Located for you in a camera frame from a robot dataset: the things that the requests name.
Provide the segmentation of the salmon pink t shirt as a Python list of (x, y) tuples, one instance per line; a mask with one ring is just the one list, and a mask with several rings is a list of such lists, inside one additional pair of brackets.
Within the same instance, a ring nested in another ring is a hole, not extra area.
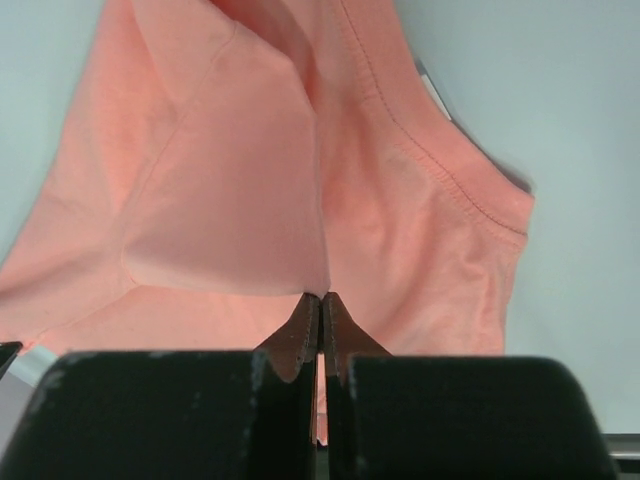
[(244, 349), (336, 291), (388, 351), (499, 355), (533, 197), (390, 1), (108, 1), (1, 269), (1, 337)]

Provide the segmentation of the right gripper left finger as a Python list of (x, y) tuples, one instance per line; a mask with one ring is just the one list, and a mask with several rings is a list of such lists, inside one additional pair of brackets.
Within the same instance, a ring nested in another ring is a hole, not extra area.
[(21, 479), (311, 479), (320, 301), (243, 351), (86, 351), (43, 375)]

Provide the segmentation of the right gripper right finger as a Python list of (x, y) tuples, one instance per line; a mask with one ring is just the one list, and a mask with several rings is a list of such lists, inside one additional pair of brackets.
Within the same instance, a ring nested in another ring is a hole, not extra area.
[(615, 479), (587, 397), (562, 363), (393, 356), (335, 293), (322, 302), (334, 479)]

